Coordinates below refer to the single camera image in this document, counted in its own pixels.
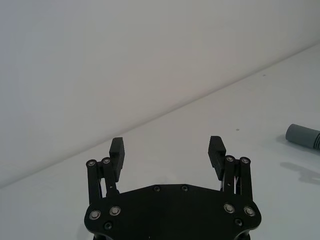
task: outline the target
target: gray cylinder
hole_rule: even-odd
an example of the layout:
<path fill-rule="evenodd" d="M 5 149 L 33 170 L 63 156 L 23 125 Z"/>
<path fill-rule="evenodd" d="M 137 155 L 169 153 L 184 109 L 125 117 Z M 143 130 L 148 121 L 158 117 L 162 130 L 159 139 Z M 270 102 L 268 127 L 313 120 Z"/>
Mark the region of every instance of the gray cylinder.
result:
<path fill-rule="evenodd" d="M 310 149 L 320 149 L 320 131 L 318 130 L 291 124 L 286 131 L 285 139 Z"/>

